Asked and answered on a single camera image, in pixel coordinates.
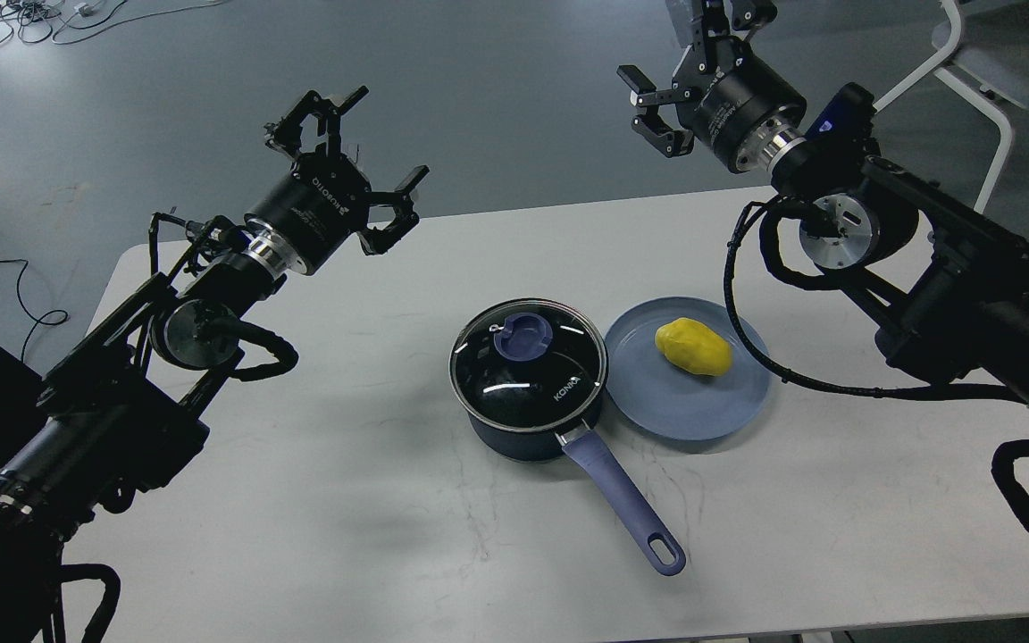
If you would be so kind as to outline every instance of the chair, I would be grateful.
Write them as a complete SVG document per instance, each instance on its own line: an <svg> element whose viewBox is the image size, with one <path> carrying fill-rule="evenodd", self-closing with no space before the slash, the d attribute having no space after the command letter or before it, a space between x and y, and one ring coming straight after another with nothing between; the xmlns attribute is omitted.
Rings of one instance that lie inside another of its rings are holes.
<svg viewBox="0 0 1029 643"><path fill-rule="evenodd" d="M1014 143L1012 121L986 94L1007 99L1029 110L1029 0L998 3L997 7L969 11L966 16L959 5L972 3L971 0L941 0L939 3L944 5L948 21L931 33L931 44L938 50L879 99L876 110L881 111L931 73L991 118L999 128L999 145L975 200L975 211L983 213ZM972 7L977 9L978 4L972 3ZM961 80L955 70L971 78L979 90Z"/></svg>

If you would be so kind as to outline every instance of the blue lid knob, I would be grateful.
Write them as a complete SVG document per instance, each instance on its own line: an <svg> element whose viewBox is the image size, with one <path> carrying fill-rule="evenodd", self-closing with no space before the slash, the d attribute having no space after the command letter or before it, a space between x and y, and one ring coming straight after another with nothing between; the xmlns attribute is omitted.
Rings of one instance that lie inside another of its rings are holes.
<svg viewBox="0 0 1029 643"><path fill-rule="evenodd" d="M511 362L530 362L546 354L555 330L551 322L534 313L516 313L503 320L495 333L495 350Z"/></svg>

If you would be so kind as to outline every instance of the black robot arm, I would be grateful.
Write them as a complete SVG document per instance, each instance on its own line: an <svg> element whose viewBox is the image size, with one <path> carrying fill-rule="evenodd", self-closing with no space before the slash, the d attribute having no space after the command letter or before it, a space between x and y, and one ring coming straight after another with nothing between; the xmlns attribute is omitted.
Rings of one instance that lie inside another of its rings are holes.
<svg viewBox="0 0 1029 643"><path fill-rule="evenodd" d="M103 565L61 565L65 542L94 519L98 504L121 512L136 492L168 485L204 448L209 428L200 416L229 379L252 382L296 365L288 342L241 319L281 288L286 272L317 272L353 233L364 252L380 254L416 226L412 191L426 167L395 190L375 192L341 151L340 118L366 94L360 86L336 105L309 92L267 127L267 144L293 166L250 209L245 225L220 216L186 223L154 214L150 280L41 380L40 413L28 416L37 424L33 436L21 450L0 453L0 642L29 642L39 632L44 640L64 640L60 588L82 578L106 584L85 631L85 640L101 639L117 604L117 574ZM318 117L325 139L304 152L299 136L309 115ZM396 218L372 230L368 208L379 205L395 208ZM168 274L156 265L161 220L184 225L189 240ZM183 269L197 278L179 291L172 284ZM240 369L242 342L264 348L274 361ZM172 399L146 378L151 352L204 373ZM13 368L33 376L21 362ZM31 410L33 395L0 391L4 402Z"/></svg>
<svg viewBox="0 0 1029 643"><path fill-rule="evenodd" d="M895 369L927 383L918 389L841 387L772 362L750 342L762 365L790 383L828 392L903 399L983 397L1029 405L1029 243L879 155L871 135L873 97L846 84L807 132L796 130L805 101L728 29L720 0L694 0L691 41L674 71L673 90L659 92L645 74L618 74L636 98L634 130L666 155L706 144L735 173L768 171L779 197L739 219L728 252L725 294L732 296L736 249L762 216L765 265L804 289L845 292L878 325L876 345ZM736 31L775 16L767 0L735 3ZM675 105L682 130L666 126L659 105ZM919 212L931 223L931 263L902 292L867 266L898 251L915 233ZM801 221L800 242L820 274L801 274L780 259L776 225ZM985 369L1003 387L951 384ZM1029 497L1014 481L1013 464L1029 457L1029 440L1004 443L992 472L1029 532Z"/></svg>

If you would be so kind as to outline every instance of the logo on pot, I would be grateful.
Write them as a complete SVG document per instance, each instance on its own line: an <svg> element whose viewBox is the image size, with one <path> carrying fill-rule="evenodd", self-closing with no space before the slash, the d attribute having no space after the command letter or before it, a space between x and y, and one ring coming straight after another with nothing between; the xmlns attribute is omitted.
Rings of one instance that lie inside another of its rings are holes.
<svg viewBox="0 0 1029 643"><path fill-rule="evenodd" d="M566 394L568 394L568 392L571 392L571 389L574 388L576 384L579 382L582 382L582 380L579 380L576 377L569 379L568 382L566 383L566 386L560 388L559 392L556 392L555 402L558 402L560 399L566 397Z"/></svg>

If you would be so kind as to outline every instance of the floor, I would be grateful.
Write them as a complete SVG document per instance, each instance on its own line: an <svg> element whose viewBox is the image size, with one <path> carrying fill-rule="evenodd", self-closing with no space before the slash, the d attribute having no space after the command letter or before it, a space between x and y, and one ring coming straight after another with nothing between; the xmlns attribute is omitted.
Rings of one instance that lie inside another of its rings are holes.
<svg viewBox="0 0 1029 643"><path fill-rule="evenodd" d="M136 4L122 12L182 5ZM883 94L931 53L928 33L943 17L931 1L777 4L756 51L809 98L809 115L847 81ZM26 37L42 33L32 26ZM0 257L31 260L26 306L70 313L65 325L34 334L26 361L45 371L81 337L119 254L144 243L151 212L177 207L205 220L240 217L256 203L287 167L262 146L260 127L310 88L370 88L344 119L348 154L358 153L376 188L429 165L422 216L765 183L759 173L728 174L704 152L665 159L630 131L616 66L633 63L661 82L679 55L661 0L229 1L81 44L7 42ZM1019 126L1017 149L987 214L1029 238L1029 113L1005 109ZM877 135L887 157L968 204L997 136L932 78L879 114ZM13 353L31 328L15 280L16 265L0 264L0 345ZM866 631L855 640L1029 640L1026 633L1029 619Z"/></svg>

